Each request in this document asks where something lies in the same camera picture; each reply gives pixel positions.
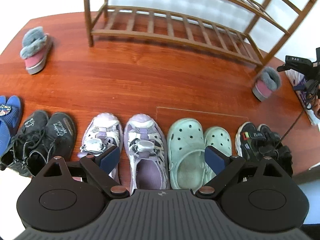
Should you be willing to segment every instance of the ribbed black surface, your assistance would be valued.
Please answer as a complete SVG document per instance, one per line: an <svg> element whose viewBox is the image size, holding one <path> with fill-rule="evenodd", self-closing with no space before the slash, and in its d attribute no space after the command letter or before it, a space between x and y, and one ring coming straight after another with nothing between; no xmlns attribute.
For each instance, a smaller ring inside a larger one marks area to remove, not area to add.
<svg viewBox="0 0 320 240"><path fill-rule="evenodd" d="M16 239L310 239L299 229L279 234L252 232L226 218L214 201L198 199L190 190L161 192L136 190L127 199L113 200L96 221L75 231L57 234L28 228Z"/></svg>

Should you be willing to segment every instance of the blue slipper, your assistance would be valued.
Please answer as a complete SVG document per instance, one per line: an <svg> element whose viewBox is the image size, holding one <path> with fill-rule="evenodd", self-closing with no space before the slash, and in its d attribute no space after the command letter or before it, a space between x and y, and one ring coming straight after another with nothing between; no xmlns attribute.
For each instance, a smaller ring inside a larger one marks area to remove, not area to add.
<svg viewBox="0 0 320 240"><path fill-rule="evenodd" d="M0 105L5 104L7 102L7 99L5 96L0 96Z"/></svg>
<svg viewBox="0 0 320 240"><path fill-rule="evenodd" d="M17 96L12 96L7 102L0 97L0 156L10 143L11 137L17 133L21 116L21 102Z"/></svg>

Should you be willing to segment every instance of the shoe rack shelf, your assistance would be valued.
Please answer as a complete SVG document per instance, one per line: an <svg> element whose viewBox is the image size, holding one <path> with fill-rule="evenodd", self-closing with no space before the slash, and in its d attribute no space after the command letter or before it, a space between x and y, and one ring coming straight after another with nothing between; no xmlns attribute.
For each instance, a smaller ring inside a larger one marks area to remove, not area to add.
<svg viewBox="0 0 320 240"><path fill-rule="evenodd" d="M129 6L110 6L108 0L105 0L104 4L100 7L96 16L92 19L90 11L90 0L84 0L84 15L87 36L89 41L89 47L93 46L93 36L115 36L115 37L128 37L145 40L153 40L174 44L188 45L190 47L206 50L213 53L220 53L228 57L243 60L249 63L257 65L257 70L260 70L265 66L269 60L279 51L284 43L289 39L293 32L297 29L303 19L306 17L308 12L313 7L317 0L308 0L305 7L300 10L289 0L282 0L292 10L297 13L297 18L289 27L288 30L279 25L267 12L266 8L271 0L264 0L262 4L257 3L254 0L227 0L234 4L247 9L248 11L255 14L251 22L249 22L247 28L243 33L226 26L205 20L190 15L180 14L176 12L157 10L153 8L142 8L142 7L129 7ZM104 14L104 28L94 29L101 15ZM118 29L115 25L116 17L119 14L130 14L126 23L126 29ZM145 31L134 30L134 25L139 15L148 15L148 23ZM155 33L155 21L156 19L165 18L166 20L166 34ZM281 30L284 34L280 40L273 46L273 48L266 55L262 55L259 48L255 44L254 40L250 36L250 31L255 26L257 21L263 18L270 24ZM175 21L183 22L184 31L186 33L184 38L175 36L173 24ZM202 39L194 39L194 25L200 28L202 33ZM208 33L213 31L220 44L212 44Z"/></svg>

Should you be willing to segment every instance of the shoe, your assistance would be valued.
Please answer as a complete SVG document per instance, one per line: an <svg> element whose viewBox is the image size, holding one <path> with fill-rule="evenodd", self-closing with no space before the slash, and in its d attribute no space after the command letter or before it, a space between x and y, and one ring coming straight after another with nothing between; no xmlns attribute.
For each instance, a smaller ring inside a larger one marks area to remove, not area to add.
<svg viewBox="0 0 320 240"><path fill-rule="evenodd" d="M271 67L265 67L259 75L252 92L257 99L264 101L271 96L272 92L280 88L281 78L279 73Z"/></svg>
<svg viewBox="0 0 320 240"><path fill-rule="evenodd" d="M201 124L193 118L177 120L169 129L167 142L171 187L196 192L209 168L204 160Z"/></svg>
<svg viewBox="0 0 320 240"><path fill-rule="evenodd" d="M30 75L44 68L52 44L52 37L44 33L42 27L31 29L24 35L20 57L24 60L26 70Z"/></svg>
<svg viewBox="0 0 320 240"><path fill-rule="evenodd" d="M22 107L19 97L11 96L0 105L0 156L7 149L11 137L17 133L21 122Z"/></svg>
<svg viewBox="0 0 320 240"><path fill-rule="evenodd" d="M45 111L36 110L24 121L0 157L1 170L8 167L22 176L31 176L26 161L30 152L41 142L48 120L49 117Z"/></svg>
<svg viewBox="0 0 320 240"><path fill-rule="evenodd" d="M204 133L204 144L205 147L210 145L215 147L226 156L232 155L232 144L230 135L227 130L223 129L222 127L213 126L208 128ZM207 184L215 176L216 174L206 163L203 185Z"/></svg>
<svg viewBox="0 0 320 240"><path fill-rule="evenodd" d="M155 120L146 114L131 117L124 129L130 161L130 193L134 189L169 189L167 144Z"/></svg>
<svg viewBox="0 0 320 240"><path fill-rule="evenodd" d="M27 167L32 176L54 156L62 156L69 161L76 142L76 126L72 118L65 113L51 116L44 129L44 136L27 158Z"/></svg>
<svg viewBox="0 0 320 240"><path fill-rule="evenodd" d="M102 113L94 117L82 138L79 158L88 154L99 156L111 146L116 145L122 150L123 133L121 124L113 114ZM119 182L118 165L109 174Z"/></svg>
<svg viewBox="0 0 320 240"><path fill-rule="evenodd" d="M259 148L265 146L265 141L266 137L256 129L253 123L245 122L236 134L236 151L247 161L259 162L263 158Z"/></svg>
<svg viewBox="0 0 320 240"><path fill-rule="evenodd" d="M280 135L276 132L272 132L269 126L262 123L257 127L257 130L261 132L265 137L268 144L273 145L274 147L280 142Z"/></svg>
<svg viewBox="0 0 320 240"><path fill-rule="evenodd" d="M292 155L291 151L287 146L284 146L280 142L280 135L276 132L272 132L270 127L266 124L260 124L257 128L265 137L266 144L272 149L265 156L272 157L286 172L292 177L293 169L292 169Z"/></svg>

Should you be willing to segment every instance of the gray fur trim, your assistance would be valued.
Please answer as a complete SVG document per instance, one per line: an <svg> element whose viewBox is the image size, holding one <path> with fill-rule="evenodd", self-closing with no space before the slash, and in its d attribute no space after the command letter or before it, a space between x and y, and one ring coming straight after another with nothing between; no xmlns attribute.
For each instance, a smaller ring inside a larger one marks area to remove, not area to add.
<svg viewBox="0 0 320 240"><path fill-rule="evenodd" d="M41 26L28 30L27 33L23 36L22 47L31 45L35 40L41 39L44 36L45 34Z"/></svg>
<svg viewBox="0 0 320 240"><path fill-rule="evenodd" d="M281 87L280 75L271 67L265 67L261 71L260 79L271 91L275 91Z"/></svg>
<svg viewBox="0 0 320 240"><path fill-rule="evenodd" d="M39 52L46 44L47 35L44 34L42 27L29 30L22 39L22 50L20 57L26 59Z"/></svg>

